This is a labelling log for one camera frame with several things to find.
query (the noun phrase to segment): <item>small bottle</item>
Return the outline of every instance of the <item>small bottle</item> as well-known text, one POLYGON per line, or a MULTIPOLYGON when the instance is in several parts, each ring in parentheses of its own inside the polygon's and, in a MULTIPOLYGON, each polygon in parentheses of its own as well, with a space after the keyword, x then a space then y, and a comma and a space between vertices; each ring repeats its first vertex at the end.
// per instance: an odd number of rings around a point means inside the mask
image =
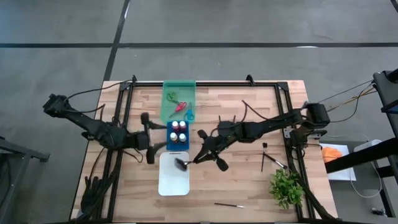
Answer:
POLYGON ((178 132, 178 128, 179 128, 178 122, 173 121, 173 123, 172 123, 172 128, 173 128, 173 130, 174 130, 175 132, 178 132))
POLYGON ((185 121, 180 121, 180 130, 181 131, 187 130, 187 124, 185 124, 185 121))
POLYGON ((177 134, 175 134, 175 133, 170 133, 170 139, 171 139, 173 142, 177 142, 177 140, 178 140, 177 134))
POLYGON ((185 136, 185 134, 180 134, 180 142, 185 143, 186 140, 187 137, 185 136))

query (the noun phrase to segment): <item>wooden tabletop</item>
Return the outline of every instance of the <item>wooden tabletop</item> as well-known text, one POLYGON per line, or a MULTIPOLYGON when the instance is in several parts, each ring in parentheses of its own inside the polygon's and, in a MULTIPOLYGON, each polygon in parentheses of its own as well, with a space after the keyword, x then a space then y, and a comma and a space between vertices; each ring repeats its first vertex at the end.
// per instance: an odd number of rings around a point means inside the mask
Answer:
MULTIPOLYGON (((301 80, 287 81, 290 97, 294 108, 301 107, 307 100, 304 82, 301 80)), ((110 86, 116 82, 104 82, 110 86)), ((118 85, 103 90, 99 105, 106 104, 103 120, 110 121, 114 115, 118 85)), ((142 131, 140 114, 148 112, 150 119, 162 124, 160 107, 162 99, 161 87, 134 88, 132 105, 129 114, 129 131, 142 131)), ((271 87, 197 87, 195 124, 190 127, 190 158, 193 159, 203 142, 197 135, 199 129, 207 133, 218 124, 218 115, 223 120, 232 120, 234 115, 240 120, 244 114, 245 100, 265 117, 278 115, 275 91, 271 87)), ((246 121, 262 121, 252 111, 248 111, 246 121)), ((151 131, 152 144, 165 140, 165 130, 151 131)), ((252 144, 235 143, 220 154, 228 164, 226 172, 220 171, 215 162, 204 162, 190 166, 190 192, 181 197, 160 196, 159 156, 155 164, 138 164, 126 154, 123 156, 119 178, 118 194, 114 210, 114 222, 293 222, 297 221, 294 207, 289 210, 280 209, 277 202, 268 193, 271 174, 279 167, 268 159, 264 159, 264 170, 261 172, 262 143, 267 142, 267 152, 278 161, 287 163, 282 131, 274 131, 252 144), (245 208, 214 205, 215 202, 244 205, 245 208)), ((97 142, 90 142, 83 164, 75 204, 71 218, 75 218, 79 209, 81 196, 85 189, 84 177, 89 176, 93 163, 102 147, 97 142)), ((105 154, 101 156, 95 175, 102 177, 105 154)), ((326 210, 337 217, 335 203, 326 175, 322 154, 318 146, 306 148, 305 166, 310 188, 326 210)), ((108 210, 109 194, 105 198, 103 215, 108 210)), ((303 208, 304 217, 308 217, 307 209, 303 208)))

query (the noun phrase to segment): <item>concrete floor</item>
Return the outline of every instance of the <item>concrete floor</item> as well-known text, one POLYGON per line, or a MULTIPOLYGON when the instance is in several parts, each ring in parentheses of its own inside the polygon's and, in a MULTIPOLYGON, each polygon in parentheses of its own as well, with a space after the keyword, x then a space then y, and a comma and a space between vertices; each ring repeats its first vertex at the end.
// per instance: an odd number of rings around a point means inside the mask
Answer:
MULTIPOLYGON (((112 43, 124 0, 0 0, 0 43, 112 43)), ((390 0, 132 0, 121 42, 396 42, 398 13, 390 0)), ((0 49, 0 135, 42 152, 32 161, 15 207, 15 223, 66 221, 87 142, 74 124, 42 112, 51 93, 98 88, 111 49, 0 49)), ((119 49, 111 80, 305 80, 318 101, 398 67, 398 48, 119 49)), ((338 103, 361 89, 336 97, 338 103)), ((72 99, 94 108, 98 93, 72 99)), ((354 105, 330 114, 347 117, 354 105)), ((388 139, 392 131, 376 94, 356 115, 330 124, 330 135, 363 133, 388 139)), ((363 141, 351 135, 342 139, 363 141)), ((334 187, 340 218, 369 222, 350 206, 355 192, 334 187)))

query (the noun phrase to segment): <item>green plant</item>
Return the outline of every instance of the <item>green plant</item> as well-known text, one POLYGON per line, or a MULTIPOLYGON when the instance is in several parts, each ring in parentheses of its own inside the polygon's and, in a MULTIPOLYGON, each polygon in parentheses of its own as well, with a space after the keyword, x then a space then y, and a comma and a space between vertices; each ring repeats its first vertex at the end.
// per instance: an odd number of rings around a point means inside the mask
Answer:
POLYGON ((304 194, 303 188, 296 184, 297 174, 288 174, 283 169, 276 170, 272 175, 269 193, 279 201, 279 206, 289 209, 289 205, 300 205, 301 196, 304 194))

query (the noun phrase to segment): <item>green plastic tray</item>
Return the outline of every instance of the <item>green plastic tray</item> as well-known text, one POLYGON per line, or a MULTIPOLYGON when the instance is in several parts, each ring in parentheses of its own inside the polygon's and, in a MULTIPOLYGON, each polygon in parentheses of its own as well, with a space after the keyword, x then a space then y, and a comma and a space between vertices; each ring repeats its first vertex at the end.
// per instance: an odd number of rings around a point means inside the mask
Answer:
POLYGON ((185 120, 184 115, 187 112, 190 103, 191 110, 194 115, 194 119, 189 121, 189 123, 193 123, 196 118, 195 113, 195 93, 197 90, 197 84, 194 80, 167 80, 163 82, 163 93, 162 93, 162 111, 160 112, 161 120, 167 124, 168 121, 175 120, 185 120), (171 118, 170 115, 174 113, 177 104, 171 102, 166 99, 167 94, 174 92, 177 94, 177 100, 179 102, 187 102, 187 107, 173 115, 171 118))

